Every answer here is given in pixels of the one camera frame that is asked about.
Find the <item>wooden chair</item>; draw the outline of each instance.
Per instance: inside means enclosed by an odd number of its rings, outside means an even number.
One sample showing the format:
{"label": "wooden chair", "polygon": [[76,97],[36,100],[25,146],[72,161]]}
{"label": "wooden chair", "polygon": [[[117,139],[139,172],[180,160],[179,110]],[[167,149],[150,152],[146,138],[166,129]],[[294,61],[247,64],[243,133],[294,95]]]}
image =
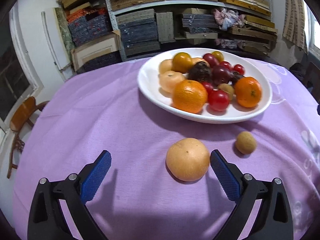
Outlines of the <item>wooden chair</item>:
{"label": "wooden chair", "polygon": [[39,105],[36,105],[36,99],[34,97],[29,97],[21,104],[21,106],[19,106],[17,111],[14,113],[10,121],[10,129],[13,132],[15,132],[15,136],[13,138],[13,143],[12,143],[10,158],[9,158],[9,169],[7,174],[8,179],[11,176],[12,168],[14,169],[18,168],[17,165],[12,163],[13,151],[17,149],[20,153],[22,153],[24,148],[24,142],[19,138],[19,134],[21,132],[22,127],[24,126],[25,123],[27,123],[31,128],[33,128],[34,124],[33,122],[31,122],[29,118],[36,110],[42,111],[48,102],[49,101],[45,101],[43,103],[40,103]]}
{"label": "wooden chair", "polygon": [[305,87],[307,87],[308,82],[313,84],[313,89],[311,91],[311,95],[315,98],[315,100],[319,103],[320,102],[320,69],[310,62],[306,75],[302,80],[302,83]]}

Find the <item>white bowl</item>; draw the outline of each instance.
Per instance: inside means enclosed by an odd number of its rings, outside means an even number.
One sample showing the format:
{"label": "white bowl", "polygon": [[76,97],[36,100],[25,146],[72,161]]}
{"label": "white bowl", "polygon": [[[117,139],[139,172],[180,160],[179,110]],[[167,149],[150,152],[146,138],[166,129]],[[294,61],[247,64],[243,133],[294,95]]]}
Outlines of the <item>white bowl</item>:
{"label": "white bowl", "polygon": [[214,49],[203,48],[186,48],[175,49],[158,54],[149,59],[139,70],[138,85],[141,92],[146,98],[148,98],[155,105],[163,108],[164,110],[180,116],[185,119],[189,119],[196,122],[203,123],[236,123],[251,119],[261,113],[263,113],[271,103],[272,89],[265,78],[265,76],[256,68],[253,64],[245,59],[233,55],[228,52],[220,51],[225,58],[225,61],[231,63],[231,65],[241,64],[245,68],[245,76],[253,77],[261,84],[262,87],[262,99],[255,108],[245,108],[237,104],[235,100],[228,106],[225,112],[219,113],[212,111],[208,104],[205,104],[203,110],[199,114],[188,113],[179,109],[176,109],[171,105],[172,100],[170,94],[163,93],[160,90],[159,85],[159,64],[165,59],[171,59],[178,52],[186,52],[191,57],[202,57],[206,53],[212,53]]}

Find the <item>brown patterned curtain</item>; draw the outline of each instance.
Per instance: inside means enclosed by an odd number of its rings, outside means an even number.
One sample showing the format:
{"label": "brown patterned curtain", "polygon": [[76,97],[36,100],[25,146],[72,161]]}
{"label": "brown patterned curtain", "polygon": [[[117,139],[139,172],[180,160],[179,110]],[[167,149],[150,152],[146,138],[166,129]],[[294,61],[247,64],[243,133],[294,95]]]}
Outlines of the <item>brown patterned curtain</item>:
{"label": "brown patterned curtain", "polygon": [[307,53],[304,33],[304,9],[302,0],[285,0],[285,20],[282,36]]}

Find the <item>tablecloth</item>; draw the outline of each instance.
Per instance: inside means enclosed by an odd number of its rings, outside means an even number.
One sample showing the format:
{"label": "tablecloth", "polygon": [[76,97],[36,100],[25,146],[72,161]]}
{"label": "tablecloth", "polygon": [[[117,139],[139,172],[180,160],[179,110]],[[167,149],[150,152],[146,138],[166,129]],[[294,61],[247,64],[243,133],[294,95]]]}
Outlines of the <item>tablecloth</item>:
{"label": "tablecloth", "polygon": [[[300,239],[320,210],[320,117],[304,86],[283,67],[248,59],[271,83],[269,108],[246,122],[203,124],[170,114],[141,94],[137,74],[146,60],[73,77],[46,106],[16,174],[13,216],[21,239],[27,237],[39,179],[63,180],[92,163],[102,150],[111,153],[112,165],[86,205],[108,239],[213,239],[234,203],[211,168],[196,183],[180,183],[169,174],[167,149],[187,137],[201,140],[209,151],[220,150],[228,162],[256,179],[281,178],[291,206],[294,239]],[[250,131],[257,139],[257,150],[250,156],[234,148],[241,131]],[[256,203],[240,239],[248,235],[258,207]],[[65,215],[79,238],[70,215]]]}

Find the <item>silver pin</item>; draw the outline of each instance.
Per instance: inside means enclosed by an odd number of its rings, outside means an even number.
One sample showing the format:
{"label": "silver pin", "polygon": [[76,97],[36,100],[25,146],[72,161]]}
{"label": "silver pin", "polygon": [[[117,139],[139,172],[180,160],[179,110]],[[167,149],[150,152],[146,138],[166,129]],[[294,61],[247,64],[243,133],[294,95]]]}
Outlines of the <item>silver pin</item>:
{"label": "silver pin", "polygon": [[275,178],[275,183],[279,185],[279,184],[282,183],[282,181],[281,181],[281,179],[279,179],[279,178]]}
{"label": "silver pin", "polygon": [[252,180],[252,175],[247,173],[247,174],[244,175],[244,178],[246,180]]}
{"label": "silver pin", "polygon": [[39,180],[39,183],[40,183],[40,184],[44,184],[44,183],[46,183],[46,182],[47,182],[47,179],[46,179],[46,178],[42,178],[42,179]]}
{"label": "silver pin", "polygon": [[75,174],[75,173],[70,174],[68,177],[68,179],[70,179],[70,180],[75,180],[76,178],[77,178],[77,174]]}

